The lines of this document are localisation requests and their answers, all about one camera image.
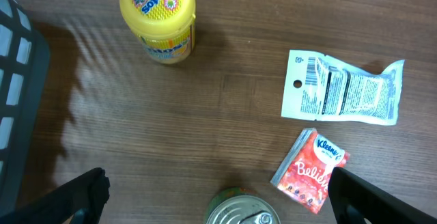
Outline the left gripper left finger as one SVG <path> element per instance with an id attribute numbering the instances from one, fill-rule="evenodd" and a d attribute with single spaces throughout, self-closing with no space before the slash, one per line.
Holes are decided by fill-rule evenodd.
<path id="1" fill-rule="evenodd" d="M 109 178 L 94 168 L 34 202 L 1 217 L 1 224 L 98 224 L 109 200 Z"/>

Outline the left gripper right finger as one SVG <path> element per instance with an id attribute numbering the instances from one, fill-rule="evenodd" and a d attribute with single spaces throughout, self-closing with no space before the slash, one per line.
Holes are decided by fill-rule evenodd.
<path id="1" fill-rule="evenodd" d="M 436 218 L 368 183 L 343 167 L 335 167 L 328 196 L 338 224 L 436 224 Z"/>

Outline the red juice carton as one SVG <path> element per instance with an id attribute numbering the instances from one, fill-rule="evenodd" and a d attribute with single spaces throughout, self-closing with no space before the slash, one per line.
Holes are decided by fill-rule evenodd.
<path id="1" fill-rule="evenodd" d="M 335 167 L 345 167 L 350 154 L 315 128 L 300 133 L 270 183 L 294 201 L 317 214 L 328 197 Z"/>

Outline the silver tin can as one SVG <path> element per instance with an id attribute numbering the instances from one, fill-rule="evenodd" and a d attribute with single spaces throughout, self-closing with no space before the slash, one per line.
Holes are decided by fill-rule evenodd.
<path id="1" fill-rule="evenodd" d="M 274 208 L 252 191 L 226 188 L 208 204 L 204 224 L 280 224 Z"/>

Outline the silver foil sachet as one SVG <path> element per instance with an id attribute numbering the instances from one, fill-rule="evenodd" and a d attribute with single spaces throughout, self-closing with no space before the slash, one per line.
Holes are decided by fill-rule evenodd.
<path id="1" fill-rule="evenodd" d="M 289 52 L 281 116 L 393 126 L 399 116 L 404 60 L 371 74 L 317 51 Z"/>

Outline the yellow lidded jar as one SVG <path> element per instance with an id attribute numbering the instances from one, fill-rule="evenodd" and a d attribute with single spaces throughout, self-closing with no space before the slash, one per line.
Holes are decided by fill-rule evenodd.
<path id="1" fill-rule="evenodd" d="M 123 19 L 161 64 L 185 60 L 195 46 L 195 0 L 119 0 Z"/>

